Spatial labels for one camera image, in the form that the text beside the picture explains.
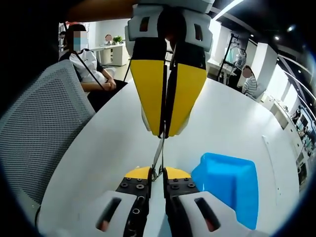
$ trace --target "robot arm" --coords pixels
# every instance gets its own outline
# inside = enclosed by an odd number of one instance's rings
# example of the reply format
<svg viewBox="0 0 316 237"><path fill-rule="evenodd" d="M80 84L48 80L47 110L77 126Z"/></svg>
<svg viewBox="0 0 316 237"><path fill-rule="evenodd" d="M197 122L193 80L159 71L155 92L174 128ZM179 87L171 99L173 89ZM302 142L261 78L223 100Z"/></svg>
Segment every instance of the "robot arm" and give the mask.
<svg viewBox="0 0 316 237"><path fill-rule="evenodd" d="M206 80L212 33L209 12L214 0L141 0L125 28L131 72L153 135L177 135L183 129ZM174 48L166 78L166 42Z"/></svg>
<svg viewBox="0 0 316 237"><path fill-rule="evenodd" d="M205 13L213 2L140 0L125 28L142 117L148 130L162 139L182 131L206 80L212 33L211 18ZM174 51L169 79L165 38ZM235 212L212 194L199 192L188 173L161 167L165 213L173 237L266 236L240 224ZM116 191L107 191L86 206L73 228L58 236L142 237L154 168L127 173Z"/></svg>

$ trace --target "desk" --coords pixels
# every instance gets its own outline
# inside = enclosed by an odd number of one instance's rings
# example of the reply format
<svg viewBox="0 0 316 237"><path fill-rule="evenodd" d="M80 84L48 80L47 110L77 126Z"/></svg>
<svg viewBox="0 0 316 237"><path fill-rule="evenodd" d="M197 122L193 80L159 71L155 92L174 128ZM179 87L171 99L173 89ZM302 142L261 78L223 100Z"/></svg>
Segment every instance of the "desk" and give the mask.
<svg viewBox="0 0 316 237"><path fill-rule="evenodd" d="M213 75L218 74L219 70L221 68L221 64L218 63L217 61L213 60L213 59L209 59L206 62L206 71L207 73L211 73ZM222 72L224 73L224 84L227 84L227 76L235 76L235 73L233 73L233 68L227 64L224 64L223 68L222 68Z"/></svg>
<svg viewBox="0 0 316 237"><path fill-rule="evenodd" d="M113 59L111 58L111 49L113 50ZM128 63L128 53L124 43L114 45L103 45L91 48L97 59L103 65L123 66Z"/></svg>
<svg viewBox="0 0 316 237"><path fill-rule="evenodd" d="M263 135L270 142L270 155ZM286 136L264 107L207 79L187 127L166 140L164 163L191 173L206 152L254 161L259 186L257 229L272 233L299 198L295 155ZM82 207L104 191L115 190L125 173L152 165L158 143L143 124L138 94L130 82L91 119L64 154L41 204L39 230L69 228ZM159 201L161 205L153 200L156 194L162 197L161 187L161 180L153 183L148 216L148 225L154 222L157 229L163 222L164 200Z"/></svg>
<svg viewBox="0 0 316 237"><path fill-rule="evenodd" d="M301 166L302 163L305 163L307 172L306 178L310 178L312 173L309 166L310 158L307 155L307 152L304 150L303 142L298 135L297 128L293 123L289 113L285 111L282 104L280 104L272 96L267 95L263 103L263 106L271 111L283 130L287 132L291 141L291 148L295 154L295 160L298 161L297 165Z"/></svg>

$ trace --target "seated woman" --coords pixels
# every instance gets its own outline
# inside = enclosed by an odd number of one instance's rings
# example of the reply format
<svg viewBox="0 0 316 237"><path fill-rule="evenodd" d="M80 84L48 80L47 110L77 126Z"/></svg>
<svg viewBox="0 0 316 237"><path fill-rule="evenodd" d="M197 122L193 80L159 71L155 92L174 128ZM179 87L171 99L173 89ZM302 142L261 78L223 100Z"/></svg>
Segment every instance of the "seated woman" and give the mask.
<svg viewBox="0 0 316 237"><path fill-rule="evenodd" d="M83 90L91 92L88 95L88 99L94 110L98 111L127 83L115 80L113 76L102 67L93 51L85 48L87 45L87 37L84 25L71 25L66 32L66 39L69 51L61 56L59 61L69 59L73 63ZM93 76L78 59L76 54L89 68Z"/></svg>
<svg viewBox="0 0 316 237"><path fill-rule="evenodd" d="M254 73L252 72L251 67L246 65L242 70L242 75L244 78L247 78L243 86L237 87L237 90L241 92L242 94L248 93L251 96L255 96L255 93L257 91L258 83L255 78Z"/></svg>

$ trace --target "white shirt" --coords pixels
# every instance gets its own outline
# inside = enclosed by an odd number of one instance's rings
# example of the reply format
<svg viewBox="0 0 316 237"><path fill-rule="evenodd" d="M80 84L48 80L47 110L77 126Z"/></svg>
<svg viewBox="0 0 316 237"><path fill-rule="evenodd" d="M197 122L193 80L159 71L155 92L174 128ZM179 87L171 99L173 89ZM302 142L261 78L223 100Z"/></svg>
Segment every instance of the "white shirt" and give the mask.
<svg viewBox="0 0 316 237"><path fill-rule="evenodd" d="M97 58L92 51L83 50L82 53L78 53L78 55L100 83L105 83L107 81L103 74L97 71ZM75 54L72 53L69 60L73 63L80 74L82 78L81 82L95 82L93 76L88 72Z"/></svg>

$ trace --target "cable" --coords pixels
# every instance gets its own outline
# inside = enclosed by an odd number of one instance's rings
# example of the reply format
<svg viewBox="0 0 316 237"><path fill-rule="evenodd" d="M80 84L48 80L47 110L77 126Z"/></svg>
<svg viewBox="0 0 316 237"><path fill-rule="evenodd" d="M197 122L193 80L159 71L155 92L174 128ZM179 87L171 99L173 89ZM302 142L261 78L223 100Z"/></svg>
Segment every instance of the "cable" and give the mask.
<svg viewBox="0 0 316 237"><path fill-rule="evenodd" d="M64 27L65 27L65 31L67 32L67 25L66 22L64 22ZM77 56L77 58L79 59L79 61L84 65L84 67L88 70L88 72L90 73L90 75L93 77L93 79L99 84L99 86L102 88L102 90L106 91L103 86L101 85L101 83L97 80L97 78L94 76L94 74L92 73L92 71L90 71L90 69L87 67L87 65L84 63L84 61L80 58L80 56L77 54L76 51L75 55Z"/></svg>
<svg viewBox="0 0 316 237"><path fill-rule="evenodd" d="M154 156L154 162L153 162L153 166L152 166L152 169L153 169L152 181L153 182L156 181L156 179L162 174L162 171L163 171L163 146L164 146L164 140L165 140L165 132L166 132L166 124L164 124L162 138L160 139L158 148L157 148L155 156ZM156 173L156 165L157 165L157 161L158 161L161 153L162 153L161 165L159 167L158 174L157 174Z"/></svg>
<svg viewBox="0 0 316 237"><path fill-rule="evenodd" d="M128 68L127 68L127 71L126 71L126 74L125 74L125 77L124 77L124 80L123 80L123 81L126 80L126 77L127 77L127 74L128 74L128 70L129 70L129 67L130 67L130 60L129 60Z"/></svg>
<svg viewBox="0 0 316 237"><path fill-rule="evenodd" d="M35 219L34 219L34 225L35 225L35 228L38 230L38 218L39 218L39 213L40 213L40 206L38 208L38 210L36 211L36 214L35 214Z"/></svg>

